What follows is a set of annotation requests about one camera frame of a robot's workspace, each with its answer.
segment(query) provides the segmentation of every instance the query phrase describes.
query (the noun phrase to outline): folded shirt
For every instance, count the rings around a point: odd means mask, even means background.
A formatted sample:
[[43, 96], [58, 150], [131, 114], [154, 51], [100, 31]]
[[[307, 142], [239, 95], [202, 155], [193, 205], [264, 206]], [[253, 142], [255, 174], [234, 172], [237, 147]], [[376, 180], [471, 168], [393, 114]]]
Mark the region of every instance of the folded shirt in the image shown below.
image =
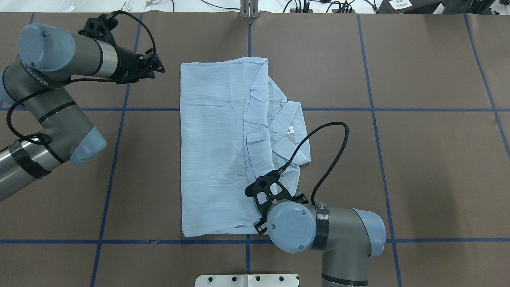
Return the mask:
[[[301, 104], [269, 78], [267, 59], [181, 65], [181, 193], [185, 236], [256, 234], [259, 214], [244, 194], [287, 162], [307, 131]], [[280, 182], [294, 195], [306, 142]], [[275, 186], [274, 193], [279, 192]]]

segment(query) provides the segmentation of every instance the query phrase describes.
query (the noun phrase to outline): blue tape line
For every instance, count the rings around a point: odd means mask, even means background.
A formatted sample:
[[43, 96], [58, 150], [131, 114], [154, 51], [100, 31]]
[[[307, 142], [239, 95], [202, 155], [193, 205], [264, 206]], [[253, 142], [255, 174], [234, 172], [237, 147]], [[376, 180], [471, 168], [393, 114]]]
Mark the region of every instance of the blue tape line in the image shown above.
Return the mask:
[[251, 57], [251, 23], [248, 25], [248, 57]]
[[398, 264], [398, 254], [397, 254], [397, 245], [395, 244], [395, 232], [393, 230], [393, 220], [391, 217], [391, 206], [390, 206], [390, 197], [388, 196], [388, 185], [386, 183], [386, 174], [384, 170], [384, 163], [383, 163], [383, 154], [381, 152], [381, 146], [379, 141], [379, 131], [377, 129], [377, 121], [375, 118], [375, 108], [374, 108], [374, 100], [372, 97], [372, 87], [370, 85], [370, 77], [368, 75], [368, 64], [367, 64], [367, 56], [365, 52], [365, 44], [363, 42], [363, 31], [361, 27], [361, 18], [359, 14], [356, 14], [358, 17], [358, 30], [360, 32], [360, 42], [361, 42], [361, 51], [363, 54], [363, 64], [365, 65], [365, 77], [367, 79], [367, 88], [368, 88], [368, 98], [370, 100], [370, 109], [372, 112], [372, 121], [374, 125], [374, 132], [375, 132], [375, 142], [377, 144], [377, 154], [379, 155], [379, 166], [382, 173], [382, 180], [384, 183], [384, 193], [386, 197], [386, 210], [388, 212], [388, 223], [390, 225], [390, 236], [392, 240], [392, 247], [393, 247], [393, 260], [395, 261], [395, 271], [397, 274], [397, 283], [398, 287], [402, 287], [402, 279], [400, 277], [400, 266]]
[[246, 274], [251, 274], [251, 238], [250, 234], [246, 235]]
[[159, 244], [245, 244], [243, 239], [159, 240]]
[[401, 238], [396, 243], [449, 243], [449, 242], [510, 242], [507, 238]]
[[[88, 240], [88, 239], [0, 239], [0, 244], [273, 244], [271, 240], [253, 239], [201, 239], [201, 240]], [[386, 243], [441, 243], [441, 242], [509, 242], [510, 237], [488, 238], [396, 238], [386, 239]]]
[[303, 108], [303, 112], [369, 112], [363, 108]]
[[99, 240], [0, 239], [0, 244], [97, 244]]
[[[162, 111], [178, 112], [180, 108], [81, 108], [82, 111]], [[8, 111], [9, 108], [0, 108], [0, 111]], [[16, 111], [27, 111], [26, 108], [18, 107]], [[370, 112], [371, 108], [303, 108], [303, 112]], [[415, 109], [415, 108], [374, 108], [376, 112], [493, 112], [493, 109]], [[496, 109], [498, 112], [510, 112], [510, 109]]]
[[496, 118], [496, 122], [498, 124], [499, 133], [501, 138], [503, 139], [503, 143], [506, 149], [506, 155], [510, 160], [510, 149], [508, 148], [508, 142], [506, 141], [505, 132], [503, 131], [503, 127], [501, 126], [501, 122], [499, 120], [498, 112], [496, 110], [496, 106], [494, 105], [494, 100], [492, 99], [491, 91], [489, 89], [489, 85], [487, 84], [487, 79], [485, 78], [485, 73], [481, 67], [480, 59], [478, 58], [478, 53], [476, 52], [475, 43], [473, 41], [473, 36], [471, 35], [471, 28], [469, 26], [468, 14], [464, 13], [464, 21], [466, 22], [466, 28], [468, 29], [469, 41], [471, 42], [471, 48], [473, 48], [473, 54], [475, 56], [476, 64], [478, 65], [478, 69], [480, 70], [481, 78], [483, 80], [483, 85], [485, 86], [485, 91], [487, 92], [487, 96], [489, 97], [489, 101], [491, 102], [491, 107], [494, 112], [494, 117]]
[[179, 108], [125, 108], [126, 111], [163, 111], [163, 112], [178, 112]]
[[96, 248], [96, 257], [94, 259], [94, 267], [92, 268], [92, 277], [90, 278], [90, 287], [94, 287], [95, 285], [95, 277], [97, 274], [97, 267], [99, 266], [99, 254], [101, 253], [102, 244], [97, 244]]
[[[140, 21], [143, 21], [143, 13], [140, 13]], [[140, 39], [140, 30], [141, 25], [138, 24], [138, 31], [136, 32], [136, 39], [135, 39], [135, 47], [133, 48], [133, 51], [136, 53], [136, 50], [138, 48], [138, 40]], [[126, 87], [126, 94], [124, 97], [124, 104], [122, 106], [122, 116], [120, 117], [120, 124], [119, 124], [119, 132], [117, 134], [117, 143], [115, 144], [115, 152], [113, 154], [113, 163], [112, 163], [112, 169], [110, 172], [110, 180], [108, 183], [108, 191], [106, 193], [106, 201], [105, 201], [105, 208], [103, 210], [103, 219], [101, 220], [101, 229], [99, 231], [99, 240], [103, 240], [103, 235], [105, 233], [105, 224], [106, 224], [106, 217], [108, 215], [108, 207], [110, 205], [110, 195], [112, 193], [112, 186], [113, 186], [113, 175], [115, 174], [115, 168], [117, 166], [117, 157], [119, 152], [119, 146], [120, 146], [120, 138], [122, 136], [122, 128], [124, 126], [124, 118], [126, 114], [126, 107], [128, 105], [128, 99], [129, 99], [129, 91], [130, 91], [131, 84], [128, 84]], [[97, 250], [96, 250], [96, 257], [94, 261], [94, 268], [92, 269], [92, 277], [90, 279], [90, 287], [94, 287], [95, 285], [95, 277], [97, 274], [97, 266], [99, 265], [99, 256], [101, 254], [101, 242], [97, 244]]]
[[492, 112], [492, 109], [374, 108], [376, 112]]

